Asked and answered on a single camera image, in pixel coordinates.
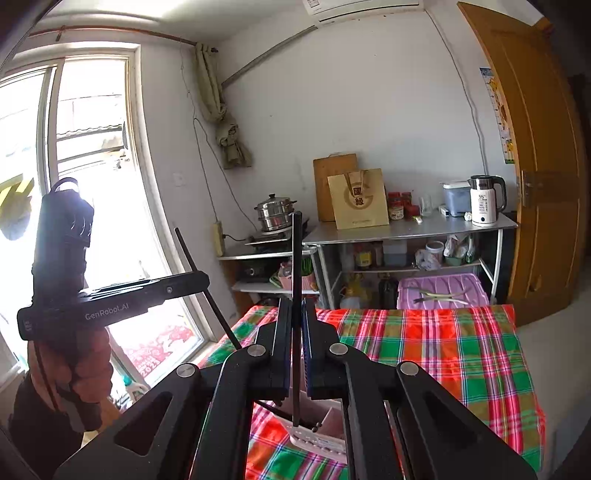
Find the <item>air conditioner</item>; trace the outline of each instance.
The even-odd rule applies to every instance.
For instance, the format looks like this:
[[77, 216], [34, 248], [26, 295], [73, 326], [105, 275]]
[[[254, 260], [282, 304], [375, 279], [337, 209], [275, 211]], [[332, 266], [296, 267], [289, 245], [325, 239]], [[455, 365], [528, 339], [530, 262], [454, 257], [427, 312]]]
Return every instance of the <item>air conditioner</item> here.
[[424, 10], [423, 0], [303, 0], [317, 26], [367, 15]]

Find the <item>black metal rod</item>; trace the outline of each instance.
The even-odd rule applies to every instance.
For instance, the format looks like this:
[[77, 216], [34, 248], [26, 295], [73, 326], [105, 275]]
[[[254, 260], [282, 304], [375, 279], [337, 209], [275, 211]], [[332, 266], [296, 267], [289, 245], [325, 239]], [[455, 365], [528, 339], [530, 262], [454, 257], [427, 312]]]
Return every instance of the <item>black metal rod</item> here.
[[[189, 266], [191, 267], [191, 270], [193, 270], [194, 272], [198, 271], [197, 265], [195, 265], [195, 262], [193, 261], [193, 257], [191, 257], [191, 254], [189, 253], [189, 249], [187, 248], [187, 244], [184, 242], [183, 236], [181, 235], [181, 230], [179, 230], [178, 227], [175, 227], [174, 233], [176, 233], [176, 235], [177, 235], [178, 242], [181, 245], [181, 249], [183, 250], [183, 253], [184, 253], [185, 258], [187, 259], [187, 262], [189, 262]], [[217, 321], [222, 326], [223, 331], [226, 332], [226, 335], [228, 336], [228, 338], [232, 342], [232, 345], [234, 346], [234, 348], [236, 350], [240, 350], [240, 348], [242, 348], [242, 345], [240, 344], [240, 342], [236, 338], [236, 335], [234, 335], [234, 332], [232, 331], [232, 329], [228, 325], [226, 319], [223, 317], [222, 311], [218, 308], [217, 303], [215, 302], [215, 300], [212, 297], [212, 294], [209, 293], [208, 289], [203, 290], [203, 294], [205, 295], [205, 298], [206, 298], [207, 302], [209, 303], [209, 306], [212, 308], [213, 314], [216, 316]]]
[[301, 356], [301, 212], [292, 214], [291, 234], [291, 382], [293, 426], [300, 425], [300, 356]]

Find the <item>floor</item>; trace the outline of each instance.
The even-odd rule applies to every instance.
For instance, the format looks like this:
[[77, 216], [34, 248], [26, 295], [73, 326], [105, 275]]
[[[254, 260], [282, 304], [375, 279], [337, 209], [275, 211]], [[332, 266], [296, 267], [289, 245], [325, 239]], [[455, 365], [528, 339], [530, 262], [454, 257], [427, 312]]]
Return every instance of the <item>floor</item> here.
[[[564, 429], [570, 428], [565, 424], [573, 424], [569, 417], [580, 416], [579, 424], [584, 426], [585, 415], [588, 418], [591, 413], [578, 408], [591, 394], [590, 310], [591, 258], [588, 258], [574, 302], [558, 313], [518, 329], [535, 392], [546, 414], [547, 448], [540, 479], [548, 478], [554, 450], [564, 449]], [[559, 428], [560, 441], [554, 442], [554, 433]]]

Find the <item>poster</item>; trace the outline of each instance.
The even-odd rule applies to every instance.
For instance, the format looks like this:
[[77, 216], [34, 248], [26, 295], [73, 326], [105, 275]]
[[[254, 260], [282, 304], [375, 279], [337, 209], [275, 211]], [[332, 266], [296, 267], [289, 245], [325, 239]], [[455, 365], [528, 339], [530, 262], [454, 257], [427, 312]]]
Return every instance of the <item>poster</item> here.
[[501, 99], [499, 86], [496, 82], [495, 75], [492, 73], [491, 69], [485, 68], [481, 68], [480, 73], [482, 73], [482, 78], [484, 78], [486, 83], [488, 95], [491, 97], [492, 107], [495, 109], [496, 124], [499, 127], [499, 134], [501, 135], [501, 145], [503, 147], [505, 163], [515, 163], [515, 158], [513, 156], [514, 145], [511, 138], [511, 130], [509, 129], [505, 105]]

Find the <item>white wall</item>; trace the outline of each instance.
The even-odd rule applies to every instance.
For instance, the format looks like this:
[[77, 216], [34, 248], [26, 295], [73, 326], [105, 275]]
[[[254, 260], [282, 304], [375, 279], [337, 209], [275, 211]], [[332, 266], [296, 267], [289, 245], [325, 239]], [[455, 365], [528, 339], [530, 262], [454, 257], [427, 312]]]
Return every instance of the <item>white wall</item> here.
[[[54, 39], [54, 34], [31, 38], [25, 42], [21, 51], [28, 51], [29, 55], [32, 48], [52, 45]], [[167, 234], [170, 235], [176, 226], [180, 228], [198, 268], [210, 277], [212, 296], [226, 320], [231, 325], [234, 324], [238, 320], [238, 314], [213, 249], [210, 232], [215, 220], [197, 154], [192, 126], [193, 106], [187, 97], [180, 70], [182, 54], [186, 82], [196, 99], [192, 48], [168, 40], [127, 33], [65, 32], [61, 38], [62, 43], [77, 41], [127, 42], [141, 45], [137, 67], [140, 69], [144, 133], [149, 142], [149, 149], [144, 153], [149, 156], [154, 168], [160, 200], [168, 222]], [[213, 129], [203, 121], [199, 108], [197, 117], [207, 129], [210, 142], [217, 148]], [[239, 214], [212, 151], [205, 143], [203, 132], [197, 122], [195, 126], [218, 217], [223, 222], [226, 232], [238, 238], [250, 232], [252, 228], [248, 228], [250, 224]], [[223, 331], [213, 313], [206, 306], [204, 312], [210, 320], [213, 333], [220, 337]]]
[[[481, 2], [534, 23], [526, 0]], [[455, 0], [427, 4], [452, 45], [476, 105], [491, 174], [505, 178], [516, 206], [513, 166], [504, 163], [496, 119], [479, 68], [488, 62]], [[311, 24], [304, 8], [276, 15], [220, 44], [227, 78]], [[290, 196], [313, 219], [312, 159], [355, 152], [382, 168], [388, 190], [430, 193], [439, 183], [483, 173], [470, 108], [452, 60], [425, 12], [376, 15], [312, 32], [225, 91], [254, 166], [231, 172], [244, 205], [267, 193]]]

